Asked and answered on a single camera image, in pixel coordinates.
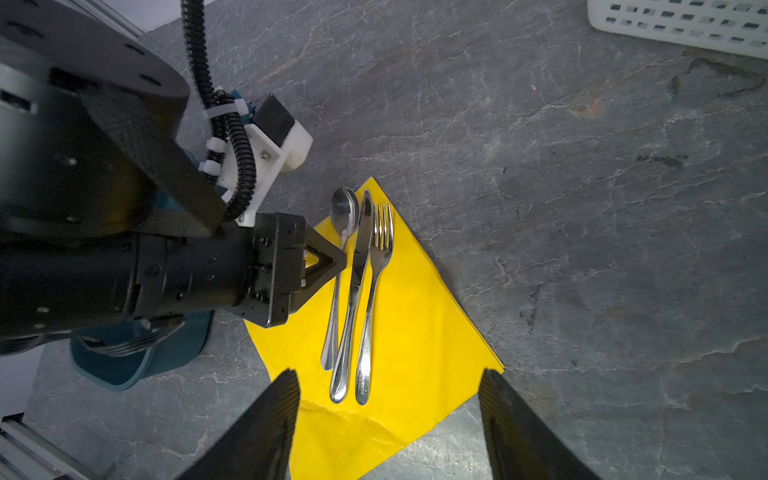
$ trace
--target silver cutlery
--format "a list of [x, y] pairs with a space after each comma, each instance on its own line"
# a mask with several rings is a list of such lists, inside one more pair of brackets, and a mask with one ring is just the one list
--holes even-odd
[[[346, 241], [352, 236], [360, 223], [360, 203], [351, 188], [341, 187], [333, 192], [331, 197], [331, 223], [341, 236], [341, 250], [346, 247]], [[323, 353], [320, 354], [320, 365], [323, 370], [331, 370], [339, 349], [339, 285], [341, 273], [336, 275], [336, 285], [333, 287], [331, 313], [328, 317], [326, 341]]]
[[369, 259], [371, 262], [371, 292], [368, 295], [366, 307], [366, 322], [362, 327], [362, 339], [360, 340], [360, 354], [357, 357], [357, 380], [355, 382], [355, 397], [360, 405], [368, 402], [371, 391], [371, 330], [373, 318], [373, 299], [376, 297], [376, 285], [379, 276], [389, 265], [392, 259], [392, 251], [395, 248], [395, 227], [392, 222], [392, 207], [390, 205], [374, 205], [373, 207], [373, 235]]
[[371, 233], [373, 229], [373, 202], [371, 193], [366, 189], [362, 196], [360, 226], [355, 242], [355, 254], [352, 257], [352, 279], [349, 281], [349, 303], [346, 309], [346, 321], [341, 335], [341, 345], [333, 363], [331, 375], [331, 401], [339, 403], [346, 397], [349, 388], [349, 363], [352, 355], [352, 336], [355, 328], [355, 315], [360, 301], [360, 287], [362, 278], [366, 274], [368, 263], [368, 250], [371, 245]]

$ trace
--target blue bin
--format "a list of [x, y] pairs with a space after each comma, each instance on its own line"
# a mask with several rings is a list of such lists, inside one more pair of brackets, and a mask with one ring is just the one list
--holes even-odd
[[[70, 353], [74, 367], [84, 377], [107, 389], [120, 392], [141, 379], [187, 365], [203, 349], [213, 312], [188, 313], [186, 322], [173, 335], [143, 352], [111, 357], [86, 349], [80, 340], [71, 339]], [[104, 340], [107, 344], [124, 342], [144, 333], [139, 322], [84, 329], [82, 334]]]

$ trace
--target spoon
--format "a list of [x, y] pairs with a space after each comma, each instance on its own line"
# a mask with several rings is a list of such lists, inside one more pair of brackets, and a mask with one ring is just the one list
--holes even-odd
[[[331, 223], [333, 228], [341, 236], [341, 249], [346, 247], [346, 241], [357, 230], [360, 223], [360, 202], [351, 188], [341, 187], [333, 192], [331, 197]], [[339, 284], [341, 272], [336, 275], [336, 285], [333, 287], [333, 301], [331, 302], [331, 314], [328, 319], [326, 342], [323, 344], [323, 353], [320, 355], [320, 364], [323, 370], [333, 369], [333, 362], [339, 351]]]

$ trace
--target folded yellow napkin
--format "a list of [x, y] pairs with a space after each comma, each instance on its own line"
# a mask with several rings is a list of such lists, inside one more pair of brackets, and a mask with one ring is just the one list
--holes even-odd
[[[374, 204], [390, 203], [372, 178]], [[295, 369], [301, 403], [290, 456], [293, 480], [359, 478], [429, 432], [478, 391], [483, 369], [503, 371], [480, 333], [442, 282], [437, 269], [405, 222], [394, 211], [395, 249], [379, 278], [373, 305], [371, 393], [355, 400], [357, 354], [366, 314], [370, 265], [363, 279], [353, 337], [349, 390], [331, 402], [331, 372], [320, 365], [328, 326], [333, 282], [328, 282], [285, 325], [246, 326], [270, 378]], [[316, 227], [339, 244], [326, 218]], [[341, 277], [339, 340], [346, 318], [356, 235], [347, 242], [348, 266]]]

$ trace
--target perforated basket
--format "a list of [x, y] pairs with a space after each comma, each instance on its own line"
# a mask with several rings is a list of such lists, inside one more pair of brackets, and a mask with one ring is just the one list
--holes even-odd
[[588, 0], [598, 30], [768, 58], [768, 0]]

